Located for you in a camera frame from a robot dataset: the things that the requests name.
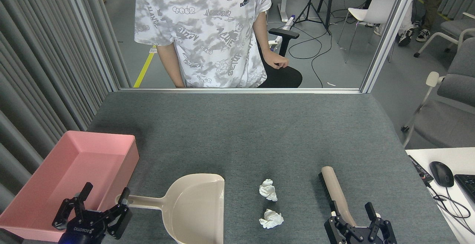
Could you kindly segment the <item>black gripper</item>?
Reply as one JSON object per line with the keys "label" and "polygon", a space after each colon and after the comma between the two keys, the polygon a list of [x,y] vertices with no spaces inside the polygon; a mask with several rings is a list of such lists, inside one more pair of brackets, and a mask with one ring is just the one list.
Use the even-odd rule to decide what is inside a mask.
{"label": "black gripper", "polygon": [[366,212],[371,223],[369,231],[355,234],[355,227],[347,223],[341,216],[336,202],[330,202],[331,217],[324,223],[331,244],[396,244],[397,240],[389,220],[383,220],[373,208],[371,202],[366,203]]}
{"label": "black gripper", "polygon": [[[105,237],[106,230],[115,239],[122,237],[132,219],[132,212],[127,205],[130,195],[129,188],[124,188],[117,204],[104,213],[85,210],[84,201],[92,189],[93,185],[86,182],[78,196],[62,201],[52,222],[52,226],[56,229],[66,229],[58,241],[59,244],[100,244]],[[76,217],[68,222],[68,217],[73,209]]]}

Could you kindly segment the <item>person's left hand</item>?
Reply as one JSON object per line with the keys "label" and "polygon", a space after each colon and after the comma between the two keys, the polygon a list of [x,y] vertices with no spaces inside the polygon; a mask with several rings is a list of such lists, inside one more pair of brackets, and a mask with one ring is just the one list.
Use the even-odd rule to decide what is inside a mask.
{"label": "person's left hand", "polygon": [[274,69],[285,68],[289,65],[289,60],[287,58],[270,50],[263,51],[262,55],[265,62]]}

